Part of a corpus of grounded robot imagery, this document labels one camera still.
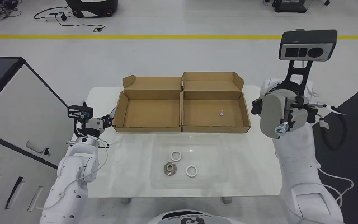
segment power strip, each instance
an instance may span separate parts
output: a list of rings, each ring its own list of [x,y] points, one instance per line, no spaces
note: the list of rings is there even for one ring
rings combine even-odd
[[[65,15],[65,13],[63,12],[58,12],[58,13],[50,13],[46,16],[44,16],[46,19],[46,22],[50,22],[50,21],[61,21],[64,22],[67,19],[67,16]]]

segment clear plastic tray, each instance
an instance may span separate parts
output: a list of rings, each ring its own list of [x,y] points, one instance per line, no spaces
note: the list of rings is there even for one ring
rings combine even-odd
[[[171,153],[179,151],[182,158],[174,162]],[[168,176],[164,165],[174,162],[177,171]],[[186,168],[194,165],[197,175],[186,175]],[[150,179],[156,189],[205,188],[209,184],[228,180],[230,159],[219,134],[157,134],[153,142]]]

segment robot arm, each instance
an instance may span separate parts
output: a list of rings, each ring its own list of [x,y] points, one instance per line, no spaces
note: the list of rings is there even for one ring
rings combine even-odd
[[[343,223],[341,210],[318,176],[312,123],[318,109],[304,96],[313,61],[329,60],[337,41],[336,30],[293,31],[282,36],[279,58],[289,60],[286,78],[264,83],[260,98],[253,102],[263,134],[273,139],[279,159],[284,202],[289,223]],[[308,61],[305,68],[294,62]],[[291,80],[300,75],[300,83]]]
[[[85,104],[69,107],[68,116],[74,118],[75,125],[80,122],[82,128],[80,132],[76,126],[74,127],[78,138],[75,142],[68,142],[72,148],[58,166],[56,182],[42,209],[41,224],[79,222],[88,197],[87,183],[95,180],[100,169],[98,144],[101,140],[98,137],[105,128],[111,126],[114,113],[115,109],[107,116],[93,118],[93,109]]]

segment white ring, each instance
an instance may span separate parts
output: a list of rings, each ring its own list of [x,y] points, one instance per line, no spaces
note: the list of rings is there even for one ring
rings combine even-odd
[[[174,153],[179,154],[179,158],[174,159],[174,157],[173,157]],[[174,152],[172,152],[172,154],[170,155],[170,158],[171,158],[174,162],[177,162],[177,161],[181,160],[181,153],[180,153],[179,151],[174,151]]]
[[[189,172],[188,172],[189,168],[191,168],[191,167],[194,168],[194,170],[195,170],[195,173],[194,173],[193,175],[190,175]],[[197,168],[196,168],[196,166],[190,165],[190,166],[188,166],[188,167],[186,168],[186,175],[188,175],[189,177],[193,178],[194,176],[196,176],[196,174],[197,174]]]

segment yellow floor line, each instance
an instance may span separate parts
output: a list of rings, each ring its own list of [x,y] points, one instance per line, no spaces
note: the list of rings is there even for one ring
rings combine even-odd
[[[81,40],[280,40],[281,35],[241,35],[241,34],[0,34],[0,39],[81,39]],[[340,40],[358,40],[358,35],[339,35]]]

